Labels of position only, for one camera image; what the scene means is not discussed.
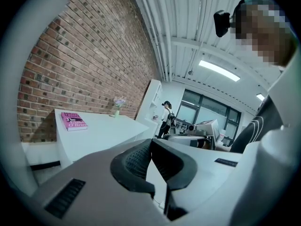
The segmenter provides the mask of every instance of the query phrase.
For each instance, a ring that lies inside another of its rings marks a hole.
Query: small vase
[[[118,116],[119,116],[119,110],[115,111],[114,118],[117,118]]]

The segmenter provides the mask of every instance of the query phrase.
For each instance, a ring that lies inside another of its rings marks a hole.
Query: backpack
[[[167,110],[169,111],[169,114],[167,116],[166,125],[169,126],[169,127],[175,126],[176,125],[175,115],[169,109],[167,109]]]

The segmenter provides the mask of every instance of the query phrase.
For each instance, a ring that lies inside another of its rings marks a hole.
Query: desk
[[[78,113],[88,125],[88,129],[67,131],[61,118],[62,112]],[[148,129],[125,115],[114,118],[107,114],[55,109],[55,120],[58,153],[63,169],[90,153],[133,142]]]

